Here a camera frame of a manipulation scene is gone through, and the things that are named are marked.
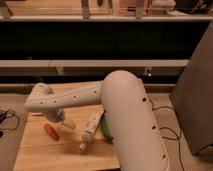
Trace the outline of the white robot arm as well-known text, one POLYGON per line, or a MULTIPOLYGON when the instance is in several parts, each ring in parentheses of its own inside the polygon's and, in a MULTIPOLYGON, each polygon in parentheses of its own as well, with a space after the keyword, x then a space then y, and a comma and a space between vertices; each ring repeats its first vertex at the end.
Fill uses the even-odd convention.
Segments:
POLYGON ((121 171, 170 171, 143 82, 129 71, 113 71, 102 81, 60 93, 38 83, 27 97, 25 108, 59 122, 64 119, 65 108, 98 104, 103 108, 121 171))

